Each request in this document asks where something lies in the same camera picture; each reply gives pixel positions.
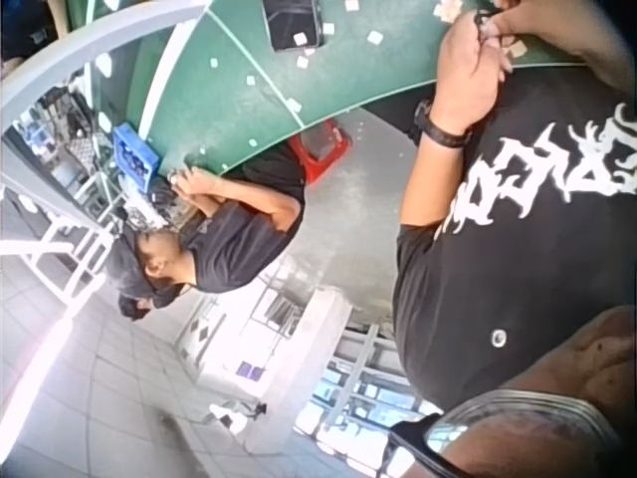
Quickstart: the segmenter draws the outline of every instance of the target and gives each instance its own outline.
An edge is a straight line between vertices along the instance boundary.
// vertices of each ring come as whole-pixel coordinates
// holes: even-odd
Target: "tiled floor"
[[[2,398],[63,307],[17,258],[3,258]],[[66,271],[47,261],[48,273]],[[53,364],[2,476],[7,478],[354,477],[294,435],[289,452],[249,456],[220,424],[169,344],[93,297]]]

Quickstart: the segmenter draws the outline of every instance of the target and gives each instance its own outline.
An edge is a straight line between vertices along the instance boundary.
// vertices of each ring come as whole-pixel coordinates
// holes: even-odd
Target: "red stool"
[[[302,134],[296,134],[288,140],[288,144],[306,170],[308,184],[319,179],[335,162],[341,159],[351,148],[351,138],[336,124],[328,119],[325,126],[329,132],[329,140],[334,144],[333,149],[323,158],[315,158],[304,146]]]

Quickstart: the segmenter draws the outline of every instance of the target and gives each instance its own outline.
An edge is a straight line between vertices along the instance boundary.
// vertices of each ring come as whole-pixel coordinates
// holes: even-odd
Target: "graphic print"
[[[613,118],[607,119],[601,129],[592,121],[584,131],[570,125],[568,134],[577,146],[573,152],[551,140],[554,122],[531,146],[517,139],[501,138],[502,148],[491,165],[480,156],[469,169],[436,237],[446,233],[452,223],[453,234],[460,232],[468,220],[480,226],[492,224],[491,212],[498,200],[514,202],[520,208],[520,219],[524,219],[532,210],[539,188],[548,179],[565,203],[571,201],[573,192],[637,195],[637,120],[626,119],[625,108],[623,104],[618,105]],[[616,146],[631,152],[625,157],[613,157]],[[525,177],[506,174],[515,161],[521,162],[529,174]],[[472,202],[478,190],[481,197]]]

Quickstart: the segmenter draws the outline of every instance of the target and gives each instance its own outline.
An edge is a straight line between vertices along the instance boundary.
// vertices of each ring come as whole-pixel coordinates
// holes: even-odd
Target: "hand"
[[[505,12],[487,23],[487,34],[536,35],[578,57],[595,50],[614,29],[594,0],[496,0]]]
[[[482,45],[474,22],[476,11],[461,15],[442,41],[438,83],[430,119],[450,134],[462,135],[496,103],[502,68],[511,70],[500,40]]]
[[[221,177],[196,166],[177,171],[171,178],[173,186],[188,195],[221,195],[219,192],[223,182]]]

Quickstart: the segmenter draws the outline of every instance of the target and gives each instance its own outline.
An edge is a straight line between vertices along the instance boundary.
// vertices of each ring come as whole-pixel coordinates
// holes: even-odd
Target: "person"
[[[497,389],[394,426],[388,450],[421,457],[402,478],[636,476],[635,314],[605,311]]]
[[[148,299],[175,286],[221,294],[249,284],[288,246],[303,222],[305,170],[279,143],[224,177],[198,167],[173,188],[206,216],[187,245],[173,231],[137,233],[124,224],[106,273],[127,298]]]
[[[133,299],[119,294],[117,305],[119,312],[133,322],[140,321],[154,309],[163,309],[172,304],[177,297],[187,290],[183,285],[169,287],[151,297]]]
[[[2,78],[68,34],[66,0],[2,0]]]
[[[475,11],[461,15],[442,42],[400,214],[397,349],[414,389],[443,410],[635,298],[632,54],[593,1],[501,6],[482,32]],[[502,83],[501,38],[521,33],[590,68],[516,70]]]

